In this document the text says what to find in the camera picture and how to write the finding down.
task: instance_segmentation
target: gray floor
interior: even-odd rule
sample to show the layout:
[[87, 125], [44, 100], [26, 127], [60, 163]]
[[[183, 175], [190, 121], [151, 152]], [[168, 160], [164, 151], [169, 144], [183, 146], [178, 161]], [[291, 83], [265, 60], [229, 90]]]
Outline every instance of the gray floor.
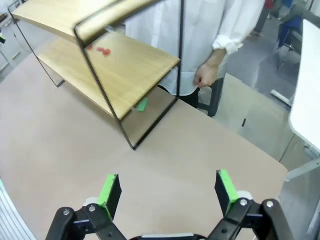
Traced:
[[[229, 74], [215, 119], [291, 170], [310, 159], [303, 152], [303, 141], [294, 136], [288, 126], [288, 108], [270, 96], [270, 91], [275, 89], [290, 97], [295, 91], [299, 71], [299, 56], [294, 53], [290, 54], [284, 67], [276, 71], [278, 24], [274, 18], [267, 20], [262, 32], [264, 37], [248, 37], [244, 46], [230, 56]], [[25, 22], [21, 21], [19, 25], [33, 48], [53, 37]], [[8, 59], [16, 52], [21, 53], [15, 60], [10, 60], [12, 66], [0, 73], [2, 77], [7, 76], [14, 66], [30, 54], [16, 26], [11, 27], [22, 46], [14, 37], [12, 29], [4, 27], [2, 33], [7, 42], [0, 49]], [[0, 56], [0, 66], [4, 63]], [[210, 90], [202, 89], [200, 94], [203, 101], [207, 102]], [[244, 118], [247, 122], [242, 127]], [[281, 191], [280, 201], [296, 239], [312, 239], [305, 236], [305, 232], [320, 196], [316, 185], [319, 171], [314, 170], [311, 174], [285, 183]]]

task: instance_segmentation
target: white shirt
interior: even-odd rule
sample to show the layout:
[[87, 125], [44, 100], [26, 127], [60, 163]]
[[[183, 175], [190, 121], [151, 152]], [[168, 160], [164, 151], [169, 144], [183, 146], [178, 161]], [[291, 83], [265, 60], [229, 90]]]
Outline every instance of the white shirt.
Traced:
[[[193, 93], [195, 73], [212, 54], [230, 55], [255, 27], [264, 0], [185, 0], [180, 95]], [[126, 22], [126, 35], [178, 56], [180, 0], [164, 0]], [[160, 83], [176, 94], [177, 69]]]

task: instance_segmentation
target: bolt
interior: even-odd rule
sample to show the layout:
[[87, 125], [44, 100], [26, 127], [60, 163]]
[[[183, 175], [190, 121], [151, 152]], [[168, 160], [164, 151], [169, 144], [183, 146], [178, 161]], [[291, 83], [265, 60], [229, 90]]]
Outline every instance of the bolt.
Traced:
[[247, 205], [247, 200], [245, 200], [245, 199], [242, 199], [241, 201], [240, 201], [240, 204], [242, 205], [242, 206], [245, 206], [245, 205]]
[[272, 207], [274, 206], [274, 203], [273, 203], [272, 201], [267, 201], [267, 202], [266, 202], [266, 206], [267, 206], [268, 208], [272, 208]]
[[70, 213], [70, 211], [68, 209], [63, 211], [63, 215], [68, 215]]
[[96, 210], [95, 206], [89, 207], [89, 211], [90, 211], [90, 212], [93, 212], [94, 210]]

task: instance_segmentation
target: hand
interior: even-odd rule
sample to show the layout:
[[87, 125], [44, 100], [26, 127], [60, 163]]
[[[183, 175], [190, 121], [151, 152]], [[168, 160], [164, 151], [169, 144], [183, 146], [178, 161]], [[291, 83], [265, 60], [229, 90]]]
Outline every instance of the hand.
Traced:
[[202, 64], [195, 73], [194, 85], [199, 88], [211, 86], [217, 80], [218, 68], [218, 65]]

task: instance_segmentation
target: wooden shelf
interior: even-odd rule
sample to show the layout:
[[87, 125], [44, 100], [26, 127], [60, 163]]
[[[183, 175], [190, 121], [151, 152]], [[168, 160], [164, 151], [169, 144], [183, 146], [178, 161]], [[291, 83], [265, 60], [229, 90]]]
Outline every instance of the wooden shelf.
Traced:
[[[28, 0], [13, 11], [13, 16], [76, 42], [74, 25], [115, 0]], [[160, 0], [122, 0], [102, 11], [80, 27], [82, 38], [89, 38], [98, 29], [119, 23]]]
[[[104, 56], [98, 47], [111, 49], [110, 55]], [[119, 119], [179, 62], [175, 56], [116, 32], [100, 38], [87, 53]], [[112, 115], [76, 44], [59, 38], [46, 45], [38, 58]]]

